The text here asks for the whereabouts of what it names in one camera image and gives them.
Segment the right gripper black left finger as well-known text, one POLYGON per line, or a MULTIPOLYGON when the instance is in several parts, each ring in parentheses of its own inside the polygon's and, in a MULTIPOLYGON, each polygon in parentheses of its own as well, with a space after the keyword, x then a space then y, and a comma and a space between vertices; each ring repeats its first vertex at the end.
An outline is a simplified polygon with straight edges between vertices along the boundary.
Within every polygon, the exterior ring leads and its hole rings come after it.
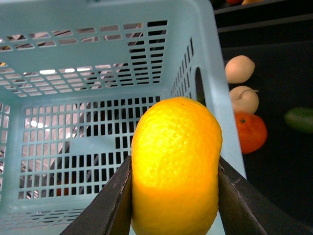
POLYGON ((128 235, 132 217, 132 159, 128 156, 93 201, 61 234, 128 235))

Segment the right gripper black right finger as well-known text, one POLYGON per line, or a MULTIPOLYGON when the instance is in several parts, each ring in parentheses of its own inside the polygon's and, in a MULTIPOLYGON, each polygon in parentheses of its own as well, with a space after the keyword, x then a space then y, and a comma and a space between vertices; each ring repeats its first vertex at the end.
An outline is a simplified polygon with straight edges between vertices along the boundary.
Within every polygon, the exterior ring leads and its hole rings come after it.
POLYGON ((226 160, 219 162, 219 212, 227 235, 311 235, 226 160))

